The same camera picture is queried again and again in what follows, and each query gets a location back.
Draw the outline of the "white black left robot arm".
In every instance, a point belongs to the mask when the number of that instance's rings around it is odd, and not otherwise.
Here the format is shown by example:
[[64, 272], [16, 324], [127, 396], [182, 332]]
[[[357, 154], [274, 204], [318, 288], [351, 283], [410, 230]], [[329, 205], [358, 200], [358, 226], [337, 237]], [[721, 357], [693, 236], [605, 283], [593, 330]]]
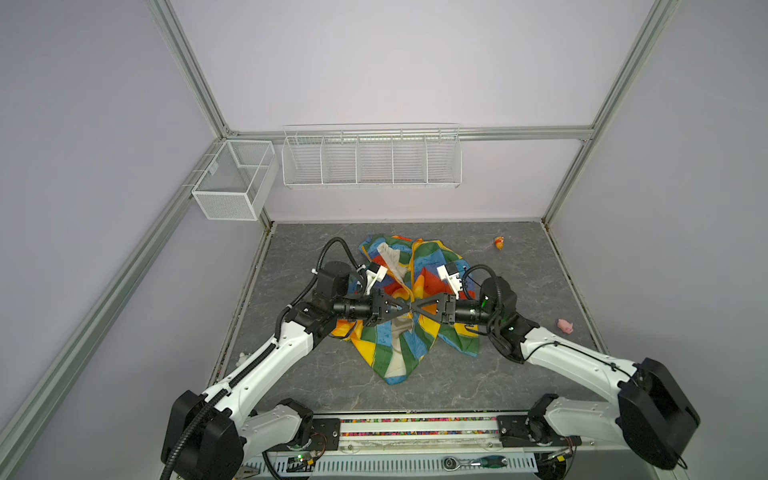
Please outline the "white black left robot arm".
[[376, 289], [388, 273], [372, 263], [318, 266], [304, 290], [278, 316], [273, 336], [219, 382], [174, 402], [161, 450], [161, 478], [232, 479], [241, 466], [278, 445], [310, 440], [313, 413], [288, 399], [255, 408], [299, 360], [331, 335], [340, 320], [373, 326], [408, 312], [409, 304]]

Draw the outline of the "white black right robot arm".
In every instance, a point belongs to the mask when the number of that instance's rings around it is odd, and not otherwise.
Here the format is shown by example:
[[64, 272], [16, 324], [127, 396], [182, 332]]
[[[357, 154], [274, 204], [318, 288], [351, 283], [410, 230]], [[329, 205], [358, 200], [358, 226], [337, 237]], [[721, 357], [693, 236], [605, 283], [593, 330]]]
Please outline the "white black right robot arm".
[[685, 467], [683, 454], [701, 418], [663, 363], [616, 358], [559, 336], [523, 316], [500, 277], [485, 280], [474, 298], [439, 293], [413, 301], [411, 310], [440, 325], [476, 329], [503, 358], [546, 368], [599, 396], [589, 402], [543, 395], [524, 422], [531, 442], [586, 437], [624, 445], [659, 469]]

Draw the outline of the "multicolour patchwork jacket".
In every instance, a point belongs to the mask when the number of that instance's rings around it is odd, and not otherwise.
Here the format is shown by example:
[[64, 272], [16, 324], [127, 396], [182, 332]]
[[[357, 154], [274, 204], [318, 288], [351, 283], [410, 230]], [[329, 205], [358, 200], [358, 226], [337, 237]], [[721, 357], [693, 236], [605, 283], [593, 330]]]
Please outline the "multicolour patchwork jacket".
[[[439, 268], [454, 263], [464, 273], [470, 267], [461, 255], [439, 240], [373, 234], [360, 244], [360, 251], [369, 262], [387, 269], [386, 277], [376, 282], [374, 288], [406, 301], [450, 293], [449, 284], [439, 278]], [[352, 343], [389, 385], [404, 382], [439, 340], [470, 357], [477, 356], [480, 350], [478, 334], [463, 326], [441, 325], [415, 313], [377, 326], [339, 320], [332, 335]]]

